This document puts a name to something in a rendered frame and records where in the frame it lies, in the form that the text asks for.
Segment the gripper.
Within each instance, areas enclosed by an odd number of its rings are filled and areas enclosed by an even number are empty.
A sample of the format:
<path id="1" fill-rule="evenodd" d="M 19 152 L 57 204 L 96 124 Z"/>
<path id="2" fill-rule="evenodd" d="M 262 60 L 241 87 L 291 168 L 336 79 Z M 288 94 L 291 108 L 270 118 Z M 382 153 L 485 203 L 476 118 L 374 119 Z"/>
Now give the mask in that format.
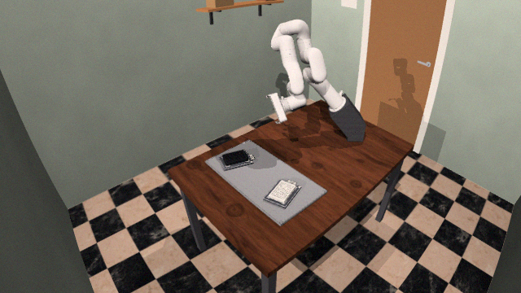
<path id="1" fill-rule="evenodd" d="M 271 99 L 271 102 L 274 106 L 274 110 L 277 114 L 277 117 L 278 117 L 278 121 L 275 121 L 276 124 L 280 124 L 284 121 L 287 121 L 287 117 L 286 117 L 286 110 L 285 110 L 285 107 L 282 103 L 282 100 L 278 97 L 278 94 L 277 93 L 274 93 L 274 94 L 268 94 L 267 96 L 265 96 L 266 98 L 268 98 L 270 96 L 270 99 Z"/>

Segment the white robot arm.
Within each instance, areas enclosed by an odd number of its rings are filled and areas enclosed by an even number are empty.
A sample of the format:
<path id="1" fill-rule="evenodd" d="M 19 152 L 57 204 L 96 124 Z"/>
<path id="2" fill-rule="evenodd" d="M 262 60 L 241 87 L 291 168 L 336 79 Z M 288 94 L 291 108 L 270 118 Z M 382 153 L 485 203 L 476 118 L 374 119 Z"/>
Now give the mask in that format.
<path id="1" fill-rule="evenodd" d="M 297 34 L 296 44 L 301 61 L 310 64 L 303 72 L 298 64 L 294 40 L 290 36 L 294 34 Z M 275 51 L 280 51 L 283 67 L 287 70 L 290 80 L 287 90 L 291 96 L 281 97 L 286 112 L 306 105 L 303 78 L 326 101 L 331 112 L 337 112 L 344 106 L 346 99 L 342 97 L 343 91 L 337 93 L 326 79 L 326 65 L 322 52 L 312 47 L 309 27 L 303 20 L 291 20 L 280 24 L 272 37 L 271 47 Z"/>

